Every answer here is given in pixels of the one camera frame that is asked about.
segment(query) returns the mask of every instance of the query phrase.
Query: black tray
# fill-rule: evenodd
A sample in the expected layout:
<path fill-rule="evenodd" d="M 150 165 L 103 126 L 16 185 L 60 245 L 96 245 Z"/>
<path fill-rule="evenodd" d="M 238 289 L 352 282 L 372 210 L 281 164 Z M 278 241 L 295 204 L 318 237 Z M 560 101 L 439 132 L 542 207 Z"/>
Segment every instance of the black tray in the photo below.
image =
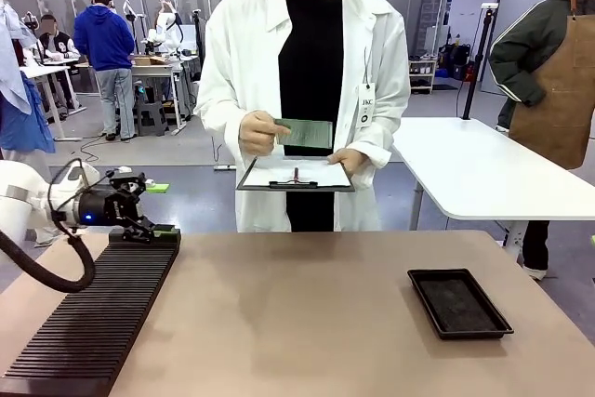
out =
<path fill-rule="evenodd" d="M 441 339 L 502 338 L 514 333 L 469 270 L 407 274 Z"/>

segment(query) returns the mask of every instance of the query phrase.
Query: dark green jacket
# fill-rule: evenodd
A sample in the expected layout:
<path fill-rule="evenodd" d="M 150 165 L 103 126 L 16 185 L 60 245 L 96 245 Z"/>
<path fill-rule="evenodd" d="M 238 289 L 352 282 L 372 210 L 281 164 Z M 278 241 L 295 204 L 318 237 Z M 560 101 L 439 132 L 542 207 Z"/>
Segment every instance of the dark green jacket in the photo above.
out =
<path fill-rule="evenodd" d="M 579 15 L 595 14 L 595 0 L 577 0 L 577 8 Z M 509 97 L 498 116 L 499 126 L 509 129 L 516 102 L 531 107 L 546 96 L 532 73 L 562 44 L 570 15 L 570 0 L 544 0 L 494 42 L 489 59 L 492 73 Z"/>

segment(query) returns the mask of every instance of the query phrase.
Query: white stripe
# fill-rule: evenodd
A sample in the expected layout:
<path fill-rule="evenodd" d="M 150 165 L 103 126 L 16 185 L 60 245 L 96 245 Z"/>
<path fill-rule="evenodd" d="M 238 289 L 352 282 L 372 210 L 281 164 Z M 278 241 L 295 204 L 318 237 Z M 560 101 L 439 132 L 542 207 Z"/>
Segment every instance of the white stripe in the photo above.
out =
<path fill-rule="evenodd" d="M 516 27 L 516 26 L 517 26 L 517 25 L 518 25 L 518 24 L 521 22 L 521 20 L 523 20 L 524 18 L 526 18 L 526 17 L 527 17 L 527 16 L 528 16 L 528 15 L 529 15 L 529 14 L 530 14 L 530 13 L 531 13 L 531 12 L 532 12 L 534 9 L 536 9 L 536 8 L 537 8 L 537 7 L 539 7 L 541 4 L 543 4 L 544 2 L 547 2 L 547 1 L 548 1 L 548 0 L 542 0 L 541 2 L 539 2 L 539 3 L 535 4 L 535 5 L 533 5 L 533 6 L 532 6 L 531 8 L 529 8 L 529 9 L 528 9 L 528 10 L 527 10 L 527 11 L 526 11 L 526 12 L 525 12 L 525 13 L 524 13 L 522 16 L 520 16 L 520 17 L 519 17 L 519 18 L 516 20 L 516 22 L 514 22 L 512 25 L 510 25 L 510 26 L 508 27 L 508 29 L 507 29 L 505 32 L 503 32 L 503 33 L 502 33 L 502 34 L 501 34 L 501 35 L 500 35 L 500 36 L 499 36 L 499 37 L 498 37 L 498 38 L 497 38 L 497 39 L 494 41 L 494 43 L 492 44 L 492 48 L 490 49 L 490 54 L 491 54 L 491 53 L 494 51 L 494 47 L 496 46 L 496 44 L 497 44 L 498 42 L 500 42 L 500 41 L 501 41 L 501 40 L 504 38 L 504 36 L 506 36 L 508 33 L 510 33 L 510 31 L 511 31 L 511 30 L 512 30 L 514 27 Z M 511 91 L 511 90 L 510 90 L 508 87 L 504 86 L 503 84 L 499 84 L 499 83 L 498 83 L 498 80 L 497 80 L 497 79 L 496 79 L 496 77 L 494 76 L 494 71 L 492 70 L 492 66 L 491 66 L 491 65 L 490 65 L 490 72 L 492 72 L 492 77 L 494 78 L 494 82 L 495 82 L 495 83 L 496 83 L 496 85 L 497 85 L 497 86 L 500 88 L 500 90 L 502 90 L 502 91 L 503 91 L 503 92 L 504 92 L 504 93 L 505 93 L 507 96 L 509 96 L 511 99 L 514 99 L 515 101 L 518 101 L 518 102 L 522 102 L 522 101 L 521 101 L 521 99 L 520 99 L 519 97 L 517 97 L 517 96 L 516 96 L 514 93 L 512 93 L 512 91 Z"/>

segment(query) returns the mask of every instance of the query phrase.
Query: person's right hand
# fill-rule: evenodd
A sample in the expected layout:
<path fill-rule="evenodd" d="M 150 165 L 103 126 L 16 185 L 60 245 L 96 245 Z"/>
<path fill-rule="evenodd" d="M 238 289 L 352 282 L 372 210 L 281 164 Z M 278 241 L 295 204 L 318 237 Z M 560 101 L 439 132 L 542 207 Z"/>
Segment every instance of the person's right hand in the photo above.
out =
<path fill-rule="evenodd" d="M 287 127 L 278 126 L 272 116 L 263 111 L 251 112 L 240 124 L 240 147 L 249 155 L 269 155 L 276 135 L 289 135 Z"/>

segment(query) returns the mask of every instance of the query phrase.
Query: striped sleeve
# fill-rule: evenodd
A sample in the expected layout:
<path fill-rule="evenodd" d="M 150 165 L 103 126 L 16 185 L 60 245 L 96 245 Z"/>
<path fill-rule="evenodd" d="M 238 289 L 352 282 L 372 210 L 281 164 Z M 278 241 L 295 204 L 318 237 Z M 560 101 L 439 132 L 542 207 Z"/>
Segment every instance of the striped sleeve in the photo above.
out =
<path fill-rule="evenodd" d="M 549 2 L 541 2 L 514 22 L 492 45 L 490 66 L 496 84 L 511 99 L 526 106 L 538 104 L 546 92 L 524 70 L 520 61 L 530 52 L 539 52 L 545 42 L 551 11 Z"/>

